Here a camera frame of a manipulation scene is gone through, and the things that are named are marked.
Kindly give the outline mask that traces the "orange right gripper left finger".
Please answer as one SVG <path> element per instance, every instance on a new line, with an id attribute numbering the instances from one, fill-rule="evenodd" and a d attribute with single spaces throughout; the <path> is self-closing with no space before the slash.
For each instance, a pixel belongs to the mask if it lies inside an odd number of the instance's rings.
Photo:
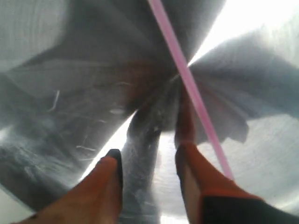
<path id="1" fill-rule="evenodd" d="M 121 152 L 111 149 L 77 186 L 22 224 L 116 224 L 122 210 Z"/>

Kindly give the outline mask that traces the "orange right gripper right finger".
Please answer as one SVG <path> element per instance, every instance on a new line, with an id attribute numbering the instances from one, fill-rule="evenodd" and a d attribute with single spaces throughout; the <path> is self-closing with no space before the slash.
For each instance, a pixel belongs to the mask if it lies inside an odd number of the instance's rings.
<path id="1" fill-rule="evenodd" d="M 192 143 L 176 152 L 177 175 L 192 224 L 297 224 L 299 218 L 278 210 L 241 189 L 219 172 Z"/>

